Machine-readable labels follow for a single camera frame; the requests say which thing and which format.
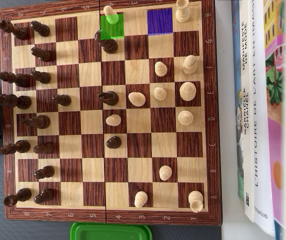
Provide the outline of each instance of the dark chess piece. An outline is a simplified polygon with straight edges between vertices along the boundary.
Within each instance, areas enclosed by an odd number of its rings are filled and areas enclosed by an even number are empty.
[[[114,39],[111,39],[108,33],[104,30],[98,30],[94,35],[94,39],[108,54],[112,54],[118,49],[117,42]]]
[[[100,92],[98,98],[110,106],[114,106],[119,101],[119,96],[114,91]]]
[[[54,168],[52,166],[45,166],[42,169],[37,170],[34,173],[36,179],[50,178],[54,174]]]
[[[51,81],[51,75],[44,71],[32,71],[31,76],[33,80],[39,81],[42,84],[48,84]]]
[[[39,193],[38,195],[36,195],[36,197],[34,198],[34,202],[36,204],[42,204],[46,201],[52,200],[53,196],[54,196],[54,191],[50,188],[47,188],[43,190],[41,193]]]
[[[14,26],[6,20],[0,22],[0,29],[7,33],[13,33],[14,37],[20,40],[25,40],[28,37],[28,30],[22,26]]]
[[[15,144],[8,144],[0,147],[0,154],[8,155],[15,154],[18,152],[20,154],[26,153],[30,150],[30,143],[26,140],[18,140]]]
[[[54,146],[50,142],[40,144],[40,145],[36,145],[33,148],[33,151],[36,154],[51,154],[53,152],[53,150],[54,150]]]
[[[68,95],[54,95],[52,97],[53,102],[56,104],[61,104],[62,106],[68,106],[71,104],[71,98]]]
[[[22,123],[28,127],[46,129],[50,125],[50,119],[48,116],[39,115],[30,119],[23,119]]]
[[[39,47],[32,47],[31,53],[33,56],[39,58],[43,62],[48,62],[51,59],[51,53],[49,50],[41,49]]]
[[[4,198],[3,203],[7,207],[11,207],[20,202],[25,202],[32,197],[32,192],[28,188],[22,188],[16,194],[8,195]]]
[[[106,146],[109,149],[117,149],[121,146],[121,144],[122,144],[121,138],[119,138],[118,136],[113,136],[106,142]]]
[[[28,96],[15,96],[14,94],[0,95],[0,106],[8,108],[18,107],[19,109],[28,109],[31,106],[31,99]]]
[[[50,28],[38,21],[32,21],[31,28],[33,28],[34,31],[38,32],[38,34],[42,37],[46,37],[50,34]]]

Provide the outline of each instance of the black pawn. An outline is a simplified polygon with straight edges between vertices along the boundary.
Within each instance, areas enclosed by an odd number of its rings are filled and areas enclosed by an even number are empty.
[[[109,149],[117,149],[121,146],[121,144],[122,144],[121,138],[119,138],[118,136],[113,136],[106,142],[106,146]]]
[[[44,71],[32,71],[31,77],[33,80],[39,81],[42,84],[48,84],[51,81],[51,75]]]
[[[61,104],[62,106],[68,106],[71,104],[71,98],[68,95],[54,95],[52,97],[53,102],[56,104]]]
[[[6,196],[3,200],[3,203],[5,206],[11,207],[11,206],[17,204],[18,201],[25,202],[25,201],[29,200],[31,198],[31,196],[32,196],[32,192],[30,189],[22,188],[22,189],[18,190],[16,194]]]
[[[48,50],[41,49],[39,47],[32,47],[31,53],[33,56],[39,58],[43,62],[48,62],[51,59],[51,53]]]
[[[28,37],[28,30],[25,27],[14,26],[6,20],[2,20],[0,22],[0,29],[7,33],[13,33],[14,37],[20,40],[24,40]]]
[[[114,91],[100,92],[98,98],[110,106],[114,106],[119,101],[119,96]]]
[[[44,179],[44,178],[50,178],[54,174],[54,168],[52,166],[45,166],[42,169],[37,170],[34,173],[34,177],[36,179]]]
[[[117,42],[114,39],[111,39],[111,37],[104,30],[98,30],[95,33],[94,39],[108,54],[112,54],[118,49]]]
[[[54,191],[52,189],[47,188],[38,195],[36,195],[36,197],[34,198],[34,202],[36,204],[42,204],[46,201],[52,200],[53,196],[54,196]]]
[[[38,32],[38,34],[42,37],[46,37],[50,34],[50,28],[38,21],[32,21],[31,28],[33,28],[34,31]]]

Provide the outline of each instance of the dark square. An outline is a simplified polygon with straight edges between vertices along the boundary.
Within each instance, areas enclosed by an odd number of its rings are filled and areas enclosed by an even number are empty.
[[[14,37],[14,46],[33,45],[34,44],[34,30],[31,28],[30,22],[14,23],[15,27],[23,27],[27,30],[27,38],[24,40]]]
[[[57,112],[58,105],[52,100],[54,95],[58,94],[58,90],[44,89],[36,90],[36,109],[38,113]]]
[[[158,76],[155,73],[155,64],[162,62],[167,67],[167,73],[165,76]],[[149,65],[149,82],[150,83],[174,83],[174,58],[150,58],[148,60]]]
[[[152,182],[129,182],[128,183],[128,202],[130,207],[135,207],[135,195],[143,191],[147,194],[147,202],[143,208],[153,207],[153,183]]]
[[[80,135],[81,134],[81,112],[65,111],[58,113],[59,135]]]
[[[17,160],[18,181],[19,182],[38,182],[34,173],[39,170],[37,159],[18,159]]]
[[[36,116],[37,116],[36,113],[16,114],[16,131],[18,137],[38,135],[37,128],[23,125],[24,119],[30,119]]]
[[[129,158],[151,158],[152,157],[151,133],[128,133],[127,156]]]
[[[82,159],[60,159],[61,182],[82,182]]]
[[[175,133],[175,107],[151,108],[151,131],[152,133]]]
[[[125,60],[148,59],[148,35],[133,35],[124,37]]]
[[[105,158],[104,172],[106,183],[127,183],[128,159],[127,158]]]
[[[78,40],[77,17],[55,19],[56,42],[67,42]]]
[[[78,63],[93,63],[101,61],[101,46],[92,39],[78,40]]]
[[[59,65],[57,67],[57,88],[70,89],[80,87],[79,65]]]
[[[52,135],[52,136],[37,136],[37,144],[46,144],[52,143],[53,144],[53,152],[52,153],[41,153],[38,155],[39,159],[59,159],[60,158],[60,143],[59,143],[59,136]]]
[[[126,108],[127,109],[149,109],[150,104],[150,85],[149,84],[129,84],[125,85],[126,92]],[[134,106],[129,100],[129,94],[137,92],[145,96],[145,103],[143,106]]]
[[[102,85],[125,85],[125,61],[102,61]]]
[[[203,157],[202,132],[177,132],[176,143],[178,157]]]
[[[180,87],[184,82],[175,82],[175,106],[176,107],[200,107],[201,106],[201,82],[191,81],[196,88],[196,94],[193,100],[184,101],[180,95]]]
[[[147,11],[147,33],[149,35],[169,34],[172,32],[172,8]]]
[[[82,135],[82,158],[104,158],[104,135]]]
[[[105,206],[105,183],[83,182],[84,206]]]
[[[84,86],[79,88],[79,101],[81,111],[102,110],[103,102],[99,99],[102,86]]]
[[[106,119],[117,114],[121,117],[121,123],[118,126],[107,125]],[[127,110],[126,109],[111,109],[103,110],[103,133],[105,134],[126,134],[127,133]]]
[[[199,56],[199,31],[173,32],[174,57]]]

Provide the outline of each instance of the white surface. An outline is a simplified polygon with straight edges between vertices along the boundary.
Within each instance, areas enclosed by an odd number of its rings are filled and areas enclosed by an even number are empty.
[[[238,196],[231,1],[215,0],[223,240],[273,240],[244,213]]]

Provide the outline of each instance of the white pawn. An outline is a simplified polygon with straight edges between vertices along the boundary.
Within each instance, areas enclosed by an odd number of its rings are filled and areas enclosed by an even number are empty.
[[[184,101],[192,101],[197,94],[197,88],[193,83],[187,81],[179,88],[179,94]]]
[[[182,69],[185,74],[195,73],[198,69],[197,58],[193,55],[187,56],[182,64]]]
[[[134,205],[137,208],[141,208],[148,201],[148,195],[144,191],[139,191],[135,195]]]
[[[131,92],[128,95],[129,101],[136,107],[141,107],[145,104],[146,98],[140,92]]]
[[[172,176],[172,169],[167,166],[161,166],[159,169],[159,178],[162,179],[163,181],[168,180]]]
[[[188,126],[193,122],[193,114],[190,111],[181,111],[178,116],[178,121],[180,124],[184,125],[184,126]]]
[[[189,0],[177,0],[176,6],[176,20],[178,20],[180,23],[185,23],[191,16]]]
[[[167,72],[168,72],[168,68],[167,66],[165,66],[163,62],[158,61],[157,63],[155,63],[156,75],[158,75],[159,77],[163,77],[167,74]]]
[[[105,122],[107,125],[116,127],[116,126],[121,124],[121,117],[117,114],[113,114],[113,115],[107,117]]]
[[[156,87],[154,89],[154,97],[156,100],[163,101],[167,98],[167,91],[165,91],[165,89],[162,87]]]
[[[189,206],[194,213],[198,213],[203,209],[203,195],[199,191],[192,191],[188,195]]]

